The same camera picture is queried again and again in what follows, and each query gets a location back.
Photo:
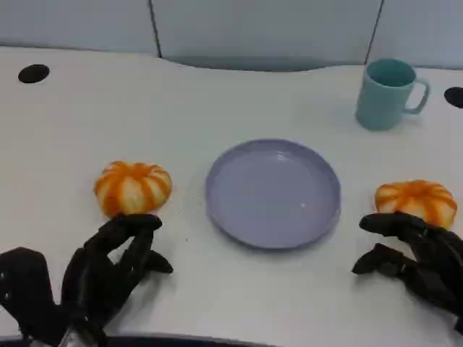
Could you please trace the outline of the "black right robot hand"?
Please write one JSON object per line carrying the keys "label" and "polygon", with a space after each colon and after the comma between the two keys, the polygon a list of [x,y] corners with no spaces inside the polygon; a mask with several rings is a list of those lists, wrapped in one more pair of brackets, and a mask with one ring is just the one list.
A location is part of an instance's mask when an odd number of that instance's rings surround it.
{"label": "black right robot hand", "polygon": [[409,245],[415,258],[384,244],[375,244],[361,256],[352,272],[377,272],[400,280],[407,290],[427,303],[456,316],[455,331],[462,333],[462,239],[408,213],[373,213],[359,227]]}

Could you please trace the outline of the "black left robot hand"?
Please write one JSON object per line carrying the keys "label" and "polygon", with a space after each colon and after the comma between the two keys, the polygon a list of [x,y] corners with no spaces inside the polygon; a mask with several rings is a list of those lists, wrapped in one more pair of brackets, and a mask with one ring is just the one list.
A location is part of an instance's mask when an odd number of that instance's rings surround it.
{"label": "black left robot hand", "polygon": [[168,260],[151,249],[160,227],[161,219],[152,214],[118,214],[104,223],[69,261],[61,305],[106,326],[149,275],[173,273]]}

